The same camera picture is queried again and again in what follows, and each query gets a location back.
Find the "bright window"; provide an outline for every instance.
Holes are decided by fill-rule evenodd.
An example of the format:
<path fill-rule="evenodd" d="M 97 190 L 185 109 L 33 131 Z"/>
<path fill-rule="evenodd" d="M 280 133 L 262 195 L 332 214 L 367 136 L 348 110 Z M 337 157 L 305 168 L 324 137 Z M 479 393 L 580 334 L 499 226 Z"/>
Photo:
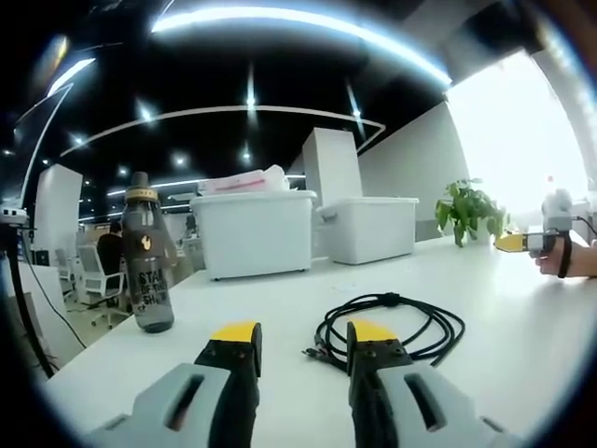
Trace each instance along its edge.
<path fill-rule="evenodd" d="M 520 51 L 447 93 L 471 177 L 511 213 L 540 208 L 552 177 L 575 200 L 587 174 L 572 126 L 543 72 Z"/>

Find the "white desk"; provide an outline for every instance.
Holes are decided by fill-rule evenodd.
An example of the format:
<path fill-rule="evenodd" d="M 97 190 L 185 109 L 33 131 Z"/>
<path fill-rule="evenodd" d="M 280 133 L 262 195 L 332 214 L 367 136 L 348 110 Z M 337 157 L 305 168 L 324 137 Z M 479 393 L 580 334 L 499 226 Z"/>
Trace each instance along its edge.
<path fill-rule="evenodd" d="M 348 377 L 300 351 L 312 345 L 325 311 L 386 291 L 465 320 L 465 337 L 439 370 L 480 413 L 522 436 L 567 396 L 597 319 L 597 281 L 547 278 L 528 255 L 459 249 L 447 238 L 419 243 L 411 256 L 359 267 L 322 261 L 309 273 L 222 282 L 195 273 L 171 291 L 171 330 L 144 334 L 130 318 L 62 369 L 47 391 L 75 428 L 87 432 L 129 413 L 137 393 L 178 363 L 192 362 L 214 330 L 255 319 L 263 326 L 263 372 L 253 446 L 354 446 Z M 424 321 L 408 308 L 365 316 L 403 339 Z"/>

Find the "yellow tip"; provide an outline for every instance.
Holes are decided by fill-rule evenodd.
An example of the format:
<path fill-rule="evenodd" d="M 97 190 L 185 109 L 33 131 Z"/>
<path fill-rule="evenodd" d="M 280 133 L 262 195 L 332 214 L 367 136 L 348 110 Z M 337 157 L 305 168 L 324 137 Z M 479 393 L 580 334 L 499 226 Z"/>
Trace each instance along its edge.
<path fill-rule="evenodd" d="M 524 235 L 522 233 L 506 235 L 496 239 L 495 247 L 504 252 L 524 252 L 527 250 L 524 245 Z"/>
<path fill-rule="evenodd" d="M 253 337 L 253 328 L 256 324 L 257 322 L 242 322 L 226 325 L 212 335 L 212 340 L 250 343 Z"/>
<path fill-rule="evenodd" d="M 367 320 L 351 320 L 354 325 L 356 341 L 362 343 L 365 341 L 388 341 L 398 339 L 389 329 L 379 327 Z"/>

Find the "white plastic storage box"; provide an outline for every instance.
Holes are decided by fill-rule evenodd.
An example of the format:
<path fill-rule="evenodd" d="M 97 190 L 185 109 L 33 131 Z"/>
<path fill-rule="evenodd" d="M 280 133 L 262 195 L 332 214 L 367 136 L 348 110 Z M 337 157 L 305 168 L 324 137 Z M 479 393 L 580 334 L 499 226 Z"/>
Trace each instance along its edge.
<path fill-rule="evenodd" d="M 312 191 L 223 194 L 192 200 L 212 279 L 311 268 Z"/>
<path fill-rule="evenodd" d="M 411 253 L 417 203 L 408 198 L 353 198 L 318 208 L 327 254 L 338 263 L 361 264 Z"/>

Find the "water bottle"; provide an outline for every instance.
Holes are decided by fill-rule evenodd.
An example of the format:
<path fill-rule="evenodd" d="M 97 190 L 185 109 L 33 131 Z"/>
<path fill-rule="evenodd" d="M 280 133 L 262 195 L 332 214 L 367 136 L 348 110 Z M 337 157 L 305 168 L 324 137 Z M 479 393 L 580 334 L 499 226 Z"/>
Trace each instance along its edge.
<path fill-rule="evenodd" d="M 174 245 L 166 231 L 158 193 L 147 173 L 135 173 L 125 194 L 122 214 L 124 258 L 127 262 L 132 310 L 141 329 L 159 333 L 174 323 L 165 269 Z"/>

